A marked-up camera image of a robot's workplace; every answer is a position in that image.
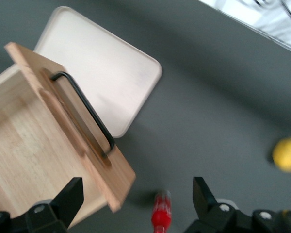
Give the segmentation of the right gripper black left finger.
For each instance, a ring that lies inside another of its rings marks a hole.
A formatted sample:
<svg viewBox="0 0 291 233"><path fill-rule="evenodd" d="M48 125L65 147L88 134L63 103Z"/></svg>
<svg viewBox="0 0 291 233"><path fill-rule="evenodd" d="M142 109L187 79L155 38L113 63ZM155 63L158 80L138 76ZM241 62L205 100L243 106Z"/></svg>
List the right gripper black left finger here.
<svg viewBox="0 0 291 233"><path fill-rule="evenodd" d="M74 177L48 204L32 207L25 220L30 233L66 233L84 202L83 180Z"/></svg>

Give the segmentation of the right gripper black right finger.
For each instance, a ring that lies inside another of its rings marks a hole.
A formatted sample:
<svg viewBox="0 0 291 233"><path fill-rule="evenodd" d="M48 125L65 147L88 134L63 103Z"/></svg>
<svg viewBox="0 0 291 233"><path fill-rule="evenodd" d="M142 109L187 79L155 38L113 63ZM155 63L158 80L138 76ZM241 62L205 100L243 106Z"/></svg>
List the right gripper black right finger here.
<svg viewBox="0 0 291 233"><path fill-rule="evenodd" d="M252 233L252 218L232 205L218 202L202 177L193 178L193 204L198 219L186 233Z"/></svg>

